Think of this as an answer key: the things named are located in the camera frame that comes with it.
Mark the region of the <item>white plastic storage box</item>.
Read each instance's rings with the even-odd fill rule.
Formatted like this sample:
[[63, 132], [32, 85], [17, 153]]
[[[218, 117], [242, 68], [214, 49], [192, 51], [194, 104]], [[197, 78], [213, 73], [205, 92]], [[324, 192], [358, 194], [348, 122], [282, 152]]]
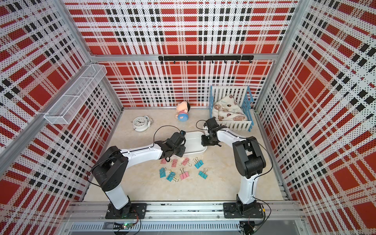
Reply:
[[187, 132], [185, 134], [185, 153], [183, 156], [201, 154], [207, 150], [206, 146], [201, 144], [201, 137], [204, 133], [200, 131]]

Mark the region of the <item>teal binder clip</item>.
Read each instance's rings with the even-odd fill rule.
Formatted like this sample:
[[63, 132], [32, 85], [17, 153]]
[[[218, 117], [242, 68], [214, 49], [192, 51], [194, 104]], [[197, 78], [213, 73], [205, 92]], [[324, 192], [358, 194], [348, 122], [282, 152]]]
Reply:
[[194, 166], [197, 168], [197, 169], [199, 169], [199, 168], [201, 168], [202, 167], [202, 165], [203, 165], [203, 161], [202, 160], [199, 160], [197, 157], [196, 158], [194, 158]]
[[207, 172], [208, 170], [206, 168], [204, 168], [203, 170], [199, 171], [199, 176], [202, 177], [203, 179], [207, 179], [208, 175], [207, 175]]
[[166, 179], [169, 182], [172, 182], [172, 181], [174, 181], [175, 183], [179, 182], [179, 179], [176, 178], [176, 173], [172, 172], [172, 171], [169, 173], [169, 175], [166, 177]]
[[159, 170], [159, 176], [160, 176], [160, 178], [165, 178], [166, 177], [166, 167], [162, 167]]

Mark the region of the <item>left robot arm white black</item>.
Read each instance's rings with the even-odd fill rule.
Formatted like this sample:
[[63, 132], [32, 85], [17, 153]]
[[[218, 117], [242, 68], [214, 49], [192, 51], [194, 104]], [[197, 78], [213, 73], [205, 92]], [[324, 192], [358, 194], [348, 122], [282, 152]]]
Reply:
[[182, 157], [186, 147], [186, 132], [175, 132], [164, 140], [133, 150], [121, 150], [116, 146], [108, 148], [92, 167], [91, 173], [98, 185], [117, 210], [122, 210], [131, 205], [129, 197], [121, 187], [125, 171], [147, 161], [165, 159], [170, 161], [173, 155]]

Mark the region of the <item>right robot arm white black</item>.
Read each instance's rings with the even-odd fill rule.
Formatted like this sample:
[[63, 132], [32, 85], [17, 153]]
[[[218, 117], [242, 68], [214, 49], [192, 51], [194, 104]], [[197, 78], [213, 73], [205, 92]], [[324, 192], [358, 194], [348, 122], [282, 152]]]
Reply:
[[255, 137], [243, 137], [225, 126], [209, 129], [204, 127], [203, 146], [221, 146], [226, 144], [233, 150], [235, 166], [241, 175], [240, 190], [237, 194], [238, 204], [249, 206], [257, 199], [257, 182], [266, 167], [266, 160]]

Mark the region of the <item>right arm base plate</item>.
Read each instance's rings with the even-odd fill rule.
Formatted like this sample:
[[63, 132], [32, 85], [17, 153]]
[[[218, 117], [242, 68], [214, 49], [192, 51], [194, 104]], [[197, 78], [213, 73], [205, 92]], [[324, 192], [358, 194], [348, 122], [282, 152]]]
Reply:
[[258, 202], [242, 204], [241, 202], [224, 203], [223, 212], [225, 218], [264, 218], [262, 206]]

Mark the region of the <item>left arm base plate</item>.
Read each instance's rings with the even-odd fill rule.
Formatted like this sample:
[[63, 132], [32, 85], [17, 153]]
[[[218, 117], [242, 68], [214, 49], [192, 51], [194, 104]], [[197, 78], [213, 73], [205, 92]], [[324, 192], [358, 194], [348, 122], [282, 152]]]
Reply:
[[146, 214], [146, 203], [128, 203], [121, 209], [116, 209], [110, 203], [108, 205], [106, 219], [144, 219]]

